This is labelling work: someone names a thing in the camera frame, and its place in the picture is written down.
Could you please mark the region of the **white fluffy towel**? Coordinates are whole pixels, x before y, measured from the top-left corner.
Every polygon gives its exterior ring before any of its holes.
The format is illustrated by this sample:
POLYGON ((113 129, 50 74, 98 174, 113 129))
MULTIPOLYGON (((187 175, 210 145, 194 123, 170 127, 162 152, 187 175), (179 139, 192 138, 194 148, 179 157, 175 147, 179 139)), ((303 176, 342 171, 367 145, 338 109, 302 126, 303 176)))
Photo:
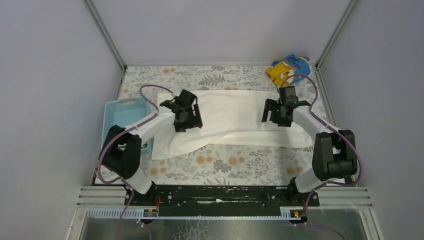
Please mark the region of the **white fluffy towel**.
POLYGON ((309 148, 312 138, 298 124, 278 126, 262 122, 266 99, 277 100, 279 94, 254 90, 194 90, 202 128, 176 132, 173 125, 155 134, 153 160, 165 160, 189 154, 206 145, 309 148))

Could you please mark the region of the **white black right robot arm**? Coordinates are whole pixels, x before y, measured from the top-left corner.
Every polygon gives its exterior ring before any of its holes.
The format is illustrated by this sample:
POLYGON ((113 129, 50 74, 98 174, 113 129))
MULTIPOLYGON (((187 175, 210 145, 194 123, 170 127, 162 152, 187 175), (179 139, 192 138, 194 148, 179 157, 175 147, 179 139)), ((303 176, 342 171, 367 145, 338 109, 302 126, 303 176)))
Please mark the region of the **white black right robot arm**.
POLYGON ((278 93, 277 100, 265 100, 261 121, 271 121, 279 127, 297 124, 314 144, 311 168, 292 178, 287 187, 294 193, 309 193, 328 182, 355 175, 359 163, 353 132, 317 116, 311 103, 299 100, 293 86, 281 87, 278 93))

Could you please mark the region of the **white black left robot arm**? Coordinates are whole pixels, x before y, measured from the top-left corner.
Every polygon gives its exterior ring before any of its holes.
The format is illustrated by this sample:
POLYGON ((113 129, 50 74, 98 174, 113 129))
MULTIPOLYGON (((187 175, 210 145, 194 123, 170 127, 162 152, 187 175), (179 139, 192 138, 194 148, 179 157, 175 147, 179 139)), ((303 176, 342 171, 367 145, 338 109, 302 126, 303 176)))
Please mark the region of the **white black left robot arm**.
POLYGON ((141 169, 142 146, 170 127, 177 133, 203 126, 197 96, 182 90, 155 106, 155 111, 126 127, 113 125, 106 135, 97 167, 105 167, 139 194, 146 194, 153 181, 141 169))

